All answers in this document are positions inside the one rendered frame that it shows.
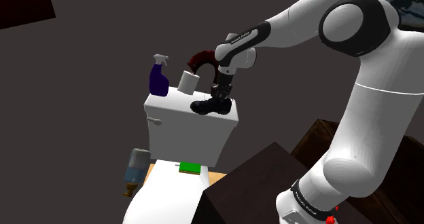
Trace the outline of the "dark robot stand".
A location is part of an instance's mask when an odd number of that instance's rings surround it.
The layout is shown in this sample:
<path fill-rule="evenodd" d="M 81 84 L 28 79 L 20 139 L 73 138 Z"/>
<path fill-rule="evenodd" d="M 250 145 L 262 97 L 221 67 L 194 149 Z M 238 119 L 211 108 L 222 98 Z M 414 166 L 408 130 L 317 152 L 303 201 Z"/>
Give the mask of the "dark robot stand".
<path fill-rule="evenodd" d="M 204 190 L 191 224 L 279 224 L 276 197 L 305 172 L 272 143 Z"/>

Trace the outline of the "dark red curved brush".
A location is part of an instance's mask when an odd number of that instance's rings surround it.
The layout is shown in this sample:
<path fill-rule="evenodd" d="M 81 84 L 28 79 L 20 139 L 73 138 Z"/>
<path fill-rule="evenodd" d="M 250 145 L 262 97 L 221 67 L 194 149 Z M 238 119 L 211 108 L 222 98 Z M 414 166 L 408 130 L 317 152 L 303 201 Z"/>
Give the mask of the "dark red curved brush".
<path fill-rule="evenodd" d="M 188 62 L 188 66 L 190 67 L 192 74 L 194 75 L 204 64 L 211 64 L 214 67 L 215 72 L 213 83 L 217 83 L 219 63 L 215 59 L 215 52 L 213 50 L 203 50 L 191 57 L 190 61 Z"/>

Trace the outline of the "brown wooden cabinet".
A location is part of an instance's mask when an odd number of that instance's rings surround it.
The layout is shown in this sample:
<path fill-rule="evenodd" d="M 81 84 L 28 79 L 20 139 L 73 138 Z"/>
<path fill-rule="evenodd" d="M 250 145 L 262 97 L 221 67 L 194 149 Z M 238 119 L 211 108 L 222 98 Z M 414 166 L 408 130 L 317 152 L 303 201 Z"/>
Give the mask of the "brown wooden cabinet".
<path fill-rule="evenodd" d="M 328 150 L 338 123 L 318 119 L 291 155 L 307 168 Z M 379 188 L 347 202 L 372 224 L 424 224 L 424 145 L 404 136 Z"/>

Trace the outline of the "blue spray bottle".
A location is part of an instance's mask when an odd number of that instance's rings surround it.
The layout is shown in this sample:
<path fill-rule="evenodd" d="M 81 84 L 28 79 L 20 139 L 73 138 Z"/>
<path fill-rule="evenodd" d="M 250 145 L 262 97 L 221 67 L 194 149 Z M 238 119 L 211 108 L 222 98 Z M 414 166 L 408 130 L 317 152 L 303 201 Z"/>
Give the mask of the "blue spray bottle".
<path fill-rule="evenodd" d="M 165 97 L 169 91 L 169 80 L 162 74 L 162 65 L 167 65 L 168 56 L 155 54 L 155 64 L 149 75 L 149 92 L 155 96 Z"/>

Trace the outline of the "tan floor mat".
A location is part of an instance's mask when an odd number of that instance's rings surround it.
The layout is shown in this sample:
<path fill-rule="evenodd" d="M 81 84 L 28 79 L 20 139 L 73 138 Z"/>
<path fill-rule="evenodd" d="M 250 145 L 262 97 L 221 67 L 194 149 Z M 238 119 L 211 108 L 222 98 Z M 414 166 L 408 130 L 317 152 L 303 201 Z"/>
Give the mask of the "tan floor mat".
<path fill-rule="evenodd" d="M 149 174 L 151 173 L 152 169 L 154 168 L 154 164 L 149 165 L 149 169 L 147 171 L 144 183 L 147 181 Z M 213 185 L 218 180 L 222 179 L 226 174 L 220 173 L 220 172 L 209 172 L 209 184 Z"/>

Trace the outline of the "white toilet paper roll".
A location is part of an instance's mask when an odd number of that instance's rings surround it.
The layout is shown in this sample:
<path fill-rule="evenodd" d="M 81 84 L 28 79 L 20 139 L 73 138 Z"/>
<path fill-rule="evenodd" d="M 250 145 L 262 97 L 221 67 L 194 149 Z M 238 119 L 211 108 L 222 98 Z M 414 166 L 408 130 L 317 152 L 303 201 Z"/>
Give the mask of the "white toilet paper roll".
<path fill-rule="evenodd" d="M 189 71 L 182 73 L 177 89 L 187 95 L 193 95 L 200 77 Z"/>

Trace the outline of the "green sponge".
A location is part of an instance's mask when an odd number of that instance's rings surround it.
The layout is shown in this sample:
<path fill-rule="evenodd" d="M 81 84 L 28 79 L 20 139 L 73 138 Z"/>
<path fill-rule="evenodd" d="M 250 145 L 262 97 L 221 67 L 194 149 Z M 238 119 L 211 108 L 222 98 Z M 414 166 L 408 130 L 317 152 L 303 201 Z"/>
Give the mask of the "green sponge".
<path fill-rule="evenodd" d="M 201 165 L 190 162 L 181 162 L 179 164 L 179 172 L 199 175 L 201 173 Z"/>

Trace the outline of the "grey cylinder with brass base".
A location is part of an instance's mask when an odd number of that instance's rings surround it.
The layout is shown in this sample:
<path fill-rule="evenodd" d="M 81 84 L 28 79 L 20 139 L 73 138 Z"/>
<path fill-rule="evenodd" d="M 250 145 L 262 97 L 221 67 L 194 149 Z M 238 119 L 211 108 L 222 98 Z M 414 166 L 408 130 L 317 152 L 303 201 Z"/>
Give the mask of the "grey cylinder with brass base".
<path fill-rule="evenodd" d="M 149 170 L 150 159 L 151 153 L 148 150 L 134 148 L 130 152 L 130 158 L 124 176 L 127 189 L 127 192 L 123 193 L 124 196 L 132 197 L 138 185 L 145 181 L 147 171 Z"/>

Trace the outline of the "black boot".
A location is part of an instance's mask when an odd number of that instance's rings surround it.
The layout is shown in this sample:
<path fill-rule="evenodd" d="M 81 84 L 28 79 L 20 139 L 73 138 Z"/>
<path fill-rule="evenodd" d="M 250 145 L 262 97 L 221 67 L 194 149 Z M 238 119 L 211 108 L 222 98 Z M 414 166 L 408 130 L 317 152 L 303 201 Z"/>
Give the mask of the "black boot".
<path fill-rule="evenodd" d="M 199 115 L 207 115 L 209 113 L 227 115 L 232 108 L 232 101 L 229 98 L 212 97 L 208 100 L 194 101 L 191 103 L 190 108 Z"/>

